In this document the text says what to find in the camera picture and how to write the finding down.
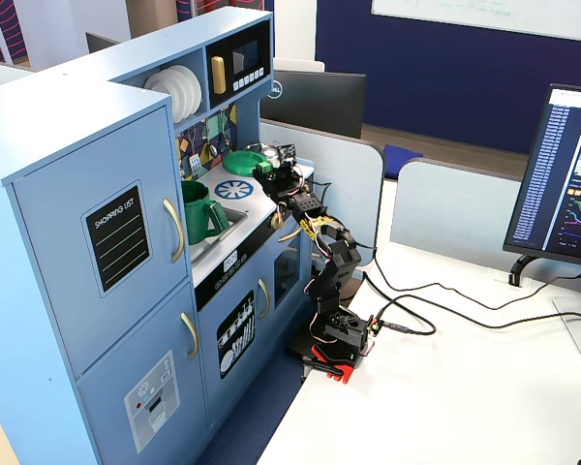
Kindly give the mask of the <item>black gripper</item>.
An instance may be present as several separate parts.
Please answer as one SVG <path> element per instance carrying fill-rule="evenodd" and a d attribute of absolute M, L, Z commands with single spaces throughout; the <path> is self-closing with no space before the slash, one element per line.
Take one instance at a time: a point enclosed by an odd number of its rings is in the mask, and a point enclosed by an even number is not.
<path fill-rule="evenodd" d="M 299 193 L 304 185 L 304 176 L 301 170 L 295 170 L 295 145 L 279 145 L 276 150 L 277 157 L 268 159 L 274 171 L 271 173 L 253 170 L 253 177 L 263 189 L 271 187 L 274 194 Z"/>

